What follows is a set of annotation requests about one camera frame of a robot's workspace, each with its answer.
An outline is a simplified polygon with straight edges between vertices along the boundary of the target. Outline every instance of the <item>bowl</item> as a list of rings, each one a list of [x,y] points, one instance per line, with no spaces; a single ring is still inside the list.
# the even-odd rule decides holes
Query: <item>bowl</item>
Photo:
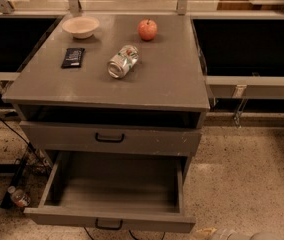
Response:
[[[100,25],[94,17],[74,17],[62,24],[62,29],[77,39],[85,39],[93,35],[93,32]]]

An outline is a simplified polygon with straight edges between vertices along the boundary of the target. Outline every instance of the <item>apple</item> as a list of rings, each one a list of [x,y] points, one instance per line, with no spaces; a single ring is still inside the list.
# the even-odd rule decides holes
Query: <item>apple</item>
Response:
[[[150,41],[158,32],[158,26],[156,23],[151,19],[145,19],[140,21],[138,25],[138,33],[142,40]]]

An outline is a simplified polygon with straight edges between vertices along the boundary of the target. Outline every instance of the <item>concrete floor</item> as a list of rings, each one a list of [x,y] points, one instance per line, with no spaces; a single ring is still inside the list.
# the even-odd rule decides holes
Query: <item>concrete floor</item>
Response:
[[[8,121],[20,132],[18,122]],[[210,114],[198,153],[184,184],[185,211],[197,223],[191,234],[167,233],[165,239],[205,239],[204,228],[234,229],[246,235],[269,231],[284,238],[284,116],[243,115],[242,127],[232,117]],[[21,157],[24,144],[0,122],[0,162]],[[0,203],[12,175],[0,174]],[[28,170],[21,184],[36,207],[46,177]],[[94,239],[132,239],[127,231],[89,229]],[[138,239],[161,239],[162,233],[134,232]],[[0,240],[84,240],[83,228],[40,226],[12,207],[0,208]]]

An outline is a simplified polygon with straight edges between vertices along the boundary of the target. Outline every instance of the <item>black handle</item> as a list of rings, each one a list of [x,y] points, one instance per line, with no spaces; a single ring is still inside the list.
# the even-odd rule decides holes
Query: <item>black handle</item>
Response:
[[[103,138],[98,132],[95,134],[95,140],[98,142],[110,142],[110,143],[120,143],[124,140],[124,133],[122,133],[119,139]]]
[[[102,229],[102,230],[120,230],[122,228],[123,220],[120,220],[120,224],[117,227],[104,227],[99,225],[99,219],[97,218],[95,220],[95,227],[97,229]]]

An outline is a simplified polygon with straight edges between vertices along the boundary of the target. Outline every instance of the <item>drawer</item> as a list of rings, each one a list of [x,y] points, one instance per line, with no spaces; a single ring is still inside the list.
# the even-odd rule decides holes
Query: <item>drawer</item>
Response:
[[[60,152],[38,208],[36,223],[189,233],[183,213],[179,157]]]
[[[34,147],[46,150],[176,155],[195,153],[200,130],[51,122],[20,124]]]

